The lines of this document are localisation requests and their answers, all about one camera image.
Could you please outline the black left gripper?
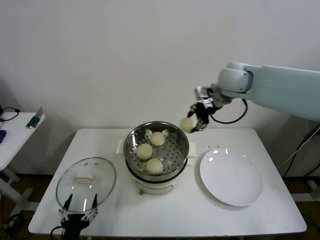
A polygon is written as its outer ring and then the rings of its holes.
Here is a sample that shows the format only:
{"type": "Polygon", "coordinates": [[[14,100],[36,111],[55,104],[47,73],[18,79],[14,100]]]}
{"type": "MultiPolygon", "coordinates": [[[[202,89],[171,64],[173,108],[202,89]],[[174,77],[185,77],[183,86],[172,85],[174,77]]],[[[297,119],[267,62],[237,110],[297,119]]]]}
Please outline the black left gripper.
{"type": "Polygon", "coordinates": [[[79,240],[81,231],[87,228],[90,225],[90,222],[92,222],[99,213],[97,194],[95,194],[91,208],[86,210],[84,214],[67,215],[72,197],[73,194],[70,194],[68,199],[64,202],[62,209],[59,210],[61,226],[64,229],[64,240],[79,240]]]}

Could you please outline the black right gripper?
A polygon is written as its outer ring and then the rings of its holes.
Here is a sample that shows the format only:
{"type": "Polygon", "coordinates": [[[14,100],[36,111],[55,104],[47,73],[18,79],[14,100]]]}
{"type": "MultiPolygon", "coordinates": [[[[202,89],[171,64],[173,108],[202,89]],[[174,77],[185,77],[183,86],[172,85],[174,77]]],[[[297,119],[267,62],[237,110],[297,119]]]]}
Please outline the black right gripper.
{"type": "Polygon", "coordinates": [[[196,116],[197,122],[192,128],[191,132],[203,131],[209,123],[209,116],[213,115],[216,111],[220,110],[219,106],[216,106],[211,99],[198,100],[196,103],[190,106],[190,110],[187,113],[187,117],[191,118],[196,116]]]}

